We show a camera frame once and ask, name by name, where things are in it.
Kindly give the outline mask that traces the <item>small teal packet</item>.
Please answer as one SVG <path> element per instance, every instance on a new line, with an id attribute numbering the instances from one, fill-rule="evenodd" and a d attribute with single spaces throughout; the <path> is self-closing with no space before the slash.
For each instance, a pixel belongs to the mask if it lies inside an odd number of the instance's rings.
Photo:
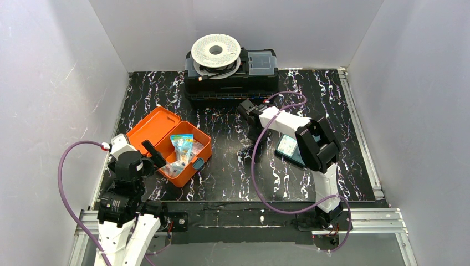
<path id="1" fill-rule="evenodd" d="M 168 177 L 177 177 L 184 169 L 186 164 L 183 161 L 175 161 L 172 163 L 167 163 L 164 167 L 161 168 L 164 174 Z"/>

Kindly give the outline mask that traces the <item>blue cotton swab packet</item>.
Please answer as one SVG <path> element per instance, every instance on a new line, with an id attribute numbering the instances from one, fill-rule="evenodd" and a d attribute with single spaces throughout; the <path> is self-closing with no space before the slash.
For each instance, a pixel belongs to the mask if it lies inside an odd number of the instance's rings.
<path id="1" fill-rule="evenodd" d="M 177 153 L 177 160 L 180 161 L 182 165 L 187 165 L 191 159 L 193 134 L 171 135 L 170 141 Z"/>

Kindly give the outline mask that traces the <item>orange medicine box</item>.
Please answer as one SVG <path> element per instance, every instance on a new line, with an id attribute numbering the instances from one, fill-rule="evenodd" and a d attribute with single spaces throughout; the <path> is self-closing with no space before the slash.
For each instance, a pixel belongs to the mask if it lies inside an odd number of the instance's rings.
<path id="1" fill-rule="evenodd" d="M 177 153 L 170 137 L 180 134 L 192 134 L 193 139 L 203 147 L 177 176 L 171 177 L 163 169 L 159 169 L 159 172 L 176 187 L 183 187 L 212 155 L 211 138 L 208 135 L 161 106 L 140 120 L 126 135 L 130 144 L 143 155 L 150 156 L 142 145 L 142 142 L 148 140 L 155 150 L 160 152 L 164 163 L 173 163 L 177 161 Z"/>

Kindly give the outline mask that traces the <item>white blue medicine sachet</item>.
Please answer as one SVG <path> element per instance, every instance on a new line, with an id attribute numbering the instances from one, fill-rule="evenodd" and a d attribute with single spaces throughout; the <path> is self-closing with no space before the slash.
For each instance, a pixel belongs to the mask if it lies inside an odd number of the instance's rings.
<path id="1" fill-rule="evenodd" d="M 197 156 L 203 148 L 204 148 L 203 144 L 194 140 L 192 144 L 192 149 L 191 149 L 191 157 Z"/>

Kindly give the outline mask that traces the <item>teal bandage packet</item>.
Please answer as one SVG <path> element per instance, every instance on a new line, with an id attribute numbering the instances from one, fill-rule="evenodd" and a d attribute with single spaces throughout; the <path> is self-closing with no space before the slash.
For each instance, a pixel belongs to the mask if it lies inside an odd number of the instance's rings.
<path id="1" fill-rule="evenodd" d="M 278 146 L 276 150 L 283 155 L 293 156 L 296 148 L 297 148 L 296 139 L 288 135 L 283 135 L 278 142 Z"/>

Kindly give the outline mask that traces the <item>teal divided tray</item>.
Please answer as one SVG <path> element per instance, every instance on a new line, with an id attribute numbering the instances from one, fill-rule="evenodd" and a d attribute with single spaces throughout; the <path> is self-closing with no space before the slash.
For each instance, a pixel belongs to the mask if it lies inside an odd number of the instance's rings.
<path id="1" fill-rule="evenodd" d="M 275 148 L 275 154 L 299 167 L 308 168 L 302 160 L 297 141 L 288 135 L 281 135 Z"/>

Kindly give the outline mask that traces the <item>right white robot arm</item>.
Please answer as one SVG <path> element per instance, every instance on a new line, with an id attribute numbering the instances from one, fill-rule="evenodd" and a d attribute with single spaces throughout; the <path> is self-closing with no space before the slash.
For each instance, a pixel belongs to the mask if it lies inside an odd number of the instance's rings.
<path id="1" fill-rule="evenodd" d="M 343 211 L 338 197 L 338 159 L 341 144 L 324 117 L 312 119 L 291 114 L 270 104 L 241 102 L 238 113 L 249 124 L 248 138 L 260 143 L 269 130 L 277 131 L 297 142 L 304 165 L 312 170 L 315 186 L 316 216 L 328 227 Z"/>

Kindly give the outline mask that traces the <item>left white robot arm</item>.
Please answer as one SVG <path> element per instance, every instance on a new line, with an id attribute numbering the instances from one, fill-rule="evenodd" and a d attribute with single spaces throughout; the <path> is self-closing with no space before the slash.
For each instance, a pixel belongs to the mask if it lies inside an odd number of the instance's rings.
<path id="1" fill-rule="evenodd" d="M 115 174 L 114 187 L 100 198 L 95 265 L 140 265 L 164 218 L 160 202 L 142 200 L 144 179 L 155 172 L 153 159 L 145 157 L 124 134 L 109 144 Z"/>

